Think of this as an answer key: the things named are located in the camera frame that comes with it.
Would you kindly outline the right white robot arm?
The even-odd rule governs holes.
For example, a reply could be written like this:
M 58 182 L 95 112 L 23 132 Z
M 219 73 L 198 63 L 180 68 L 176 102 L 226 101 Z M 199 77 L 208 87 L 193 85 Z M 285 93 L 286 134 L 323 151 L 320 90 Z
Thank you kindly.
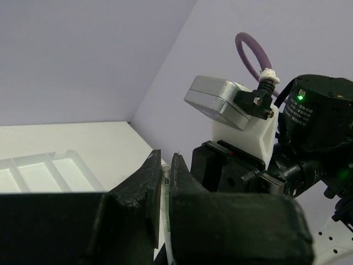
M 352 255 L 352 82 L 300 75 L 280 93 L 262 75 L 257 89 L 197 76 L 185 101 L 213 121 L 212 139 L 192 153 L 191 173 L 211 192 L 293 198 L 323 182 L 339 198 L 314 237 L 315 264 Z

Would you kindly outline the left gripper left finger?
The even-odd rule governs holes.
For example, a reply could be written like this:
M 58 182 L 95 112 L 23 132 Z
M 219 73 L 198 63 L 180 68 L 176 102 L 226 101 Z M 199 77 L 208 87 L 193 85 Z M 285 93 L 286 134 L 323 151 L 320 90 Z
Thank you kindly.
M 139 229 L 153 248 L 159 241 L 161 150 L 153 150 L 142 166 L 105 194 L 101 242 L 105 247 L 126 243 Z

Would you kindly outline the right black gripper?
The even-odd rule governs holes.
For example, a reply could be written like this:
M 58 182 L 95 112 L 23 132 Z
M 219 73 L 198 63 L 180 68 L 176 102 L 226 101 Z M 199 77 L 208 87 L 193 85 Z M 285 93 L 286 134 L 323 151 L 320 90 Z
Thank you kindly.
M 222 140 L 192 152 L 191 174 L 210 192 L 283 195 L 286 182 L 265 170 L 265 162 Z

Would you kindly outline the green highlighter pen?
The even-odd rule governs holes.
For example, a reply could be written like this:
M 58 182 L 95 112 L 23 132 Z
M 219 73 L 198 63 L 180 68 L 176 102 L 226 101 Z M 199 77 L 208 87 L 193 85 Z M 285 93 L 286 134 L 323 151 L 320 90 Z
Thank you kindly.
M 173 264 L 173 251 L 171 242 L 170 220 L 169 220 L 169 185 L 171 167 L 168 164 L 162 166 L 162 185 L 161 185 L 161 214 L 164 230 L 164 244 L 167 254 L 168 264 Z

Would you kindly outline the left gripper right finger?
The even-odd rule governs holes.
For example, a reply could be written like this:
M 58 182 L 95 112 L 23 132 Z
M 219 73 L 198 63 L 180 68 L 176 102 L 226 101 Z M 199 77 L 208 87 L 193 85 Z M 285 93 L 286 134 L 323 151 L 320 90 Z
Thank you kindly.
M 211 193 L 189 172 L 182 155 L 172 158 L 169 220 L 172 248 L 193 248 L 210 229 Z

